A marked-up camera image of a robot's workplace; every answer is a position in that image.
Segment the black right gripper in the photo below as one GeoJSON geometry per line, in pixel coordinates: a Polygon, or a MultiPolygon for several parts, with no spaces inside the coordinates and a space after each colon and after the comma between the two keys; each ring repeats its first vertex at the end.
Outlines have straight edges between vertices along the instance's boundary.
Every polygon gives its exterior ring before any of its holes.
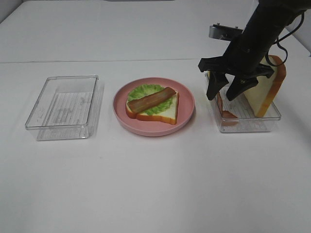
{"type": "Polygon", "coordinates": [[[257,76],[270,78],[274,70],[261,64],[267,51],[240,43],[238,39],[230,42],[222,56],[202,58],[198,64],[201,72],[210,72],[207,88],[208,100],[213,100],[217,93],[229,83],[225,74],[236,75],[226,92],[229,101],[234,100],[244,91],[258,84],[257,76]]]}

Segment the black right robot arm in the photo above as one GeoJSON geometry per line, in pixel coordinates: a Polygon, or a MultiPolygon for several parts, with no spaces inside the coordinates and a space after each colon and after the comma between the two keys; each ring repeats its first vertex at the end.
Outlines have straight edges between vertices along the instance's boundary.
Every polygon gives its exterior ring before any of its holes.
{"type": "Polygon", "coordinates": [[[213,100],[228,84],[226,74],[235,77],[226,93],[228,100],[256,86],[258,76],[270,78],[272,63],[263,65],[261,60],[281,41],[278,36],[283,29],[310,7],[309,0],[260,0],[244,30],[211,25],[209,37],[230,43],[222,56],[202,58],[198,64],[201,72],[210,72],[207,98],[213,100]]]}

